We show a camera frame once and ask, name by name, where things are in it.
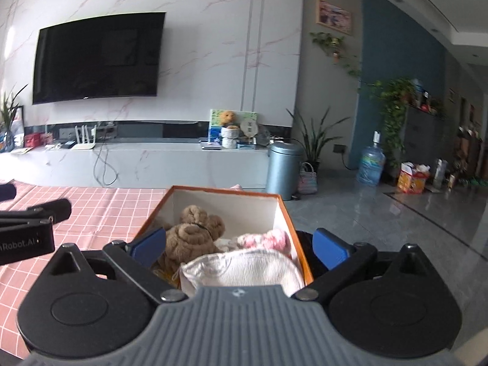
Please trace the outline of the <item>pink white crochet item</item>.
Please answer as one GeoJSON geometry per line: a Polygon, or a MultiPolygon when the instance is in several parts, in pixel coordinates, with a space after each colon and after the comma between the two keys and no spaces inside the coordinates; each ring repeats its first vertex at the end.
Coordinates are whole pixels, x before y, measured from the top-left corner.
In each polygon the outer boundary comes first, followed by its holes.
{"type": "Polygon", "coordinates": [[[244,234],[237,237],[240,249],[268,249],[291,257],[291,243],[284,231],[270,230],[263,234],[244,234]]]}

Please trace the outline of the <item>brown knotted plush toy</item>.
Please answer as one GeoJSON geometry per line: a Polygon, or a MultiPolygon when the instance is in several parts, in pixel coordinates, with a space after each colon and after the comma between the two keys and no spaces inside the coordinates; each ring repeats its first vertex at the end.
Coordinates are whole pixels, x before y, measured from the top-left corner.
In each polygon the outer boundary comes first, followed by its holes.
{"type": "Polygon", "coordinates": [[[219,253],[215,242],[225,229],[221,217],[208,214],[200,206],[185,207],[179,224],[166,232],[165,250],[158,259],[160,269],[167,275],[174,275],[182,264],[206,254],[219,253]]]}

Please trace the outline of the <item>cream round fabric pad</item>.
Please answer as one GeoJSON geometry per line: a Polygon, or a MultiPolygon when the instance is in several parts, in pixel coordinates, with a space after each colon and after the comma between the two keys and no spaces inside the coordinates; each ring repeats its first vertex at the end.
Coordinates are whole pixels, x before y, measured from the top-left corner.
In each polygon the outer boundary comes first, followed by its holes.
{"type": "Polygon", "coordinates": [[[241,249],[206,254],[179,267],[181,290],[194,296],[202,287],[280,285],[287,296],[304,288],[299,268],[276,250],[241,249]]]}

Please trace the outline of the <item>pink checkered tablecloth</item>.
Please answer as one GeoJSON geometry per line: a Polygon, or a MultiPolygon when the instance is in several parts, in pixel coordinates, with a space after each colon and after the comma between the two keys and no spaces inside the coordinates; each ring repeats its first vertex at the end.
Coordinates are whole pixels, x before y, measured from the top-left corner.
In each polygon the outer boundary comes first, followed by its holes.
{"type": "MultiPolygon", "coordinates": [[[[110,240],[131,241],[166,193],[165,189],[47,187],[20,182],[15,186],[16,197],[1,204],[3,211],[69,199],[72,213],[54,227],[55,244],[75,243],[81,250],[100,249],[110,240]]],[[[1,267],[1,349],[19,358],[27,356],[27,348],[16,327],[17,309],[51,256],[1,267]]]]}

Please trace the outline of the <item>red box on console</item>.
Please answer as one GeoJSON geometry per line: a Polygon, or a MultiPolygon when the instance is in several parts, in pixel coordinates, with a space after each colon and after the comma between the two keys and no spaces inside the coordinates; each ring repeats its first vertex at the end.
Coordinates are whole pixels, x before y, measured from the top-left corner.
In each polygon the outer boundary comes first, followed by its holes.
{"type": "Polygon", "coordinates": [[[44,145],[44,135],[42,133],[31,133],[24,136],[24,147],[36,148],[44,145]]]}

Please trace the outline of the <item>white wifi router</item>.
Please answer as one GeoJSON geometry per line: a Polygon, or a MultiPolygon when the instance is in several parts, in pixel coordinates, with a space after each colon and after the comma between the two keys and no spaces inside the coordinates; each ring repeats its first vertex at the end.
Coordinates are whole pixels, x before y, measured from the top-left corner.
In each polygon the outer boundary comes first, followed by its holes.
{"type": "Polygon", "coordinates": [[[75,144],[72,149],[93,149],[96,145],[97,127],[89,128],[88,125],[75,126],[75,144]]]}

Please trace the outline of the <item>green plant in glass vase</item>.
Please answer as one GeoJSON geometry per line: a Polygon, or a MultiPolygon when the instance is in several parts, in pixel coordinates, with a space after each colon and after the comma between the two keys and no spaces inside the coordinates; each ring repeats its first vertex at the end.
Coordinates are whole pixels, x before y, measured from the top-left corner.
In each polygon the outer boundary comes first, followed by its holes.
{"type": "Polygon", "coordinates": [[[14,149],[15,141],[12,132],[13,121],[15,120],[17,110],[21,107],[21,104],[16,102],[16,99],[21,94],[21,92],[27,87],[24,85],[16,93],[11,91],[10,93],[3,92],[1,99],[1,118],[2,118],[2,128],[4,129],[3,138],[3,151],[11,152],[14,149]]]}

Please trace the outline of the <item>colourful gift box on floor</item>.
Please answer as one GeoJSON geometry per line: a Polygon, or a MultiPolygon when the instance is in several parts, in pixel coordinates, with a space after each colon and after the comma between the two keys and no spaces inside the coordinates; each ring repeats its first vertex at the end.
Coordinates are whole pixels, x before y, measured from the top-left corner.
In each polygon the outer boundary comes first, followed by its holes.
{"type": "Polygon", "coordinates": [[[402,163],[398,178],[397,190],[408,194],[421,194],[430,176],[430,167],[411,162],[402,163]]]}

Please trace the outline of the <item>woven basket on floor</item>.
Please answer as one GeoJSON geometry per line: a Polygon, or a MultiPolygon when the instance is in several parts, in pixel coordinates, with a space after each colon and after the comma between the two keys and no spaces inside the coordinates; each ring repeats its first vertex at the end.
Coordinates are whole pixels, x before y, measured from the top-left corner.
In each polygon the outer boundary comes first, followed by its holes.
{"type": "Polygon", "coordinates": [[[309,162],[301,163],[298,193],[302,195],[311,195],[317,192],[318,181],[314,167],[309,162]]]}

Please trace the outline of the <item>grey metal trash bin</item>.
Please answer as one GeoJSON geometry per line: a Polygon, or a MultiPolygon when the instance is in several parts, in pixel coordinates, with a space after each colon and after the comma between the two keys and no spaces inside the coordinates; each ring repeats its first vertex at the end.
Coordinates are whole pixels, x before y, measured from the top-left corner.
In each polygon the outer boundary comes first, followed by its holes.
{"type": "Polygon", "coordinates": [[[269,159],[266,192],[291,200],[298,188],[303,147],[276,141],[269,148],[269,159]]]}

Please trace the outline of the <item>teddy bear on stand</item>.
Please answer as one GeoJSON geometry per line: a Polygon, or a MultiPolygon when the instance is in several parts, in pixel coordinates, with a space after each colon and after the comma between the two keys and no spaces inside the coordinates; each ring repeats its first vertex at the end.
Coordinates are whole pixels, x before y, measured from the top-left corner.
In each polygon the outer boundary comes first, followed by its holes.
{"type": "Polygon", "coordinates": [[[233,111],[226,110],[219,114],[221,126],[221,144],[224,149],[237,149],[237,140],[240,127],[237,125],[237,116],[233,111]]]}

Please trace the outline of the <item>trailing plant on cabinet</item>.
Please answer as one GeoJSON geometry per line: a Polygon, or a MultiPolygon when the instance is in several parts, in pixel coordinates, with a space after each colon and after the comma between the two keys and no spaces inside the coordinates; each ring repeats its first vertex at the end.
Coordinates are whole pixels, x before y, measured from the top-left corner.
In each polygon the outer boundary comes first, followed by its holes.
{"type": "Polygon", "coordinates": [[[368,87],[371,98],[380,102],[383,122],[381,136],[386,162],[391,169],[396,169],[404,152],[401,131],[414,96],[413,80],[405,77],[377,80],[369,83],[368,87]]]}

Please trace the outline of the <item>hanging vine plant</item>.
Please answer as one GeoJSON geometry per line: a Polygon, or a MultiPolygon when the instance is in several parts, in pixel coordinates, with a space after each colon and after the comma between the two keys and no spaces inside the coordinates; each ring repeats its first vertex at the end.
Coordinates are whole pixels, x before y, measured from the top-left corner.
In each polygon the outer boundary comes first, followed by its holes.
{"type": "Polygon", "coordinates": [[[312,44],[332,58],[334,64],[342,67],[350,77],[361,79],[361,58],[358,53],[348,49],[344,36],[324,31],[310,32],[309,36],[312,44]]]}

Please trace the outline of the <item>black wall television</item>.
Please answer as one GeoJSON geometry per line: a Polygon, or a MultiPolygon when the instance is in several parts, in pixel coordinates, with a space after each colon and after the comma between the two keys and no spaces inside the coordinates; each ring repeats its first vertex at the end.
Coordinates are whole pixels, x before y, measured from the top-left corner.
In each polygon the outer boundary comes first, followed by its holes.
{"type": "Polygon", "coordinates": [[[41,29],[32,103],[155,97],[164,24],[164,13],[126,13],[41,29]]]}

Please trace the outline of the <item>framed wall picture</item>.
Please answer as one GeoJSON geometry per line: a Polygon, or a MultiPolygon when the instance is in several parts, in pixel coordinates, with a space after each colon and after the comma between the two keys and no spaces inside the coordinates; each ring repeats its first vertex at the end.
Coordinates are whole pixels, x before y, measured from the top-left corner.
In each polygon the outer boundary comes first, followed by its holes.
{"type": "Polygon", "coordinates": [[[352,14],[326,0],[316,0],[316,23],[339,31],[340,33],[352,34],[352,14]]]}

